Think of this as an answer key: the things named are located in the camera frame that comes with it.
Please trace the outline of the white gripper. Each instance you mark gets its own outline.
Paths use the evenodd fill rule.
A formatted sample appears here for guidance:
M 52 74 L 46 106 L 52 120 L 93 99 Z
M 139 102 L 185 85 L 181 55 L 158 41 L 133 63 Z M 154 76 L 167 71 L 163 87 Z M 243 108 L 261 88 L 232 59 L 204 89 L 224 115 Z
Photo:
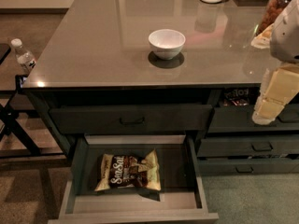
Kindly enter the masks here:
M 298 92 L 299 66 L 280 66 L 274 71 L 267 70 L 254 106 L 253 122 L 259 125 L 270 124 Z

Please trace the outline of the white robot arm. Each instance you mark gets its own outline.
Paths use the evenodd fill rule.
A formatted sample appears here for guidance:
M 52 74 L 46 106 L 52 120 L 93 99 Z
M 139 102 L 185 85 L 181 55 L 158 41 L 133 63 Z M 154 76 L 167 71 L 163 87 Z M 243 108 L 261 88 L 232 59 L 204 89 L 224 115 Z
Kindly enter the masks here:
M 270 49 L 271 56 L 281 61 L 277 69 L 265 71 L 252 114 L 254 123 L 268 125 L 299 93 L 299 0 L 291 0 L 251 45 Z

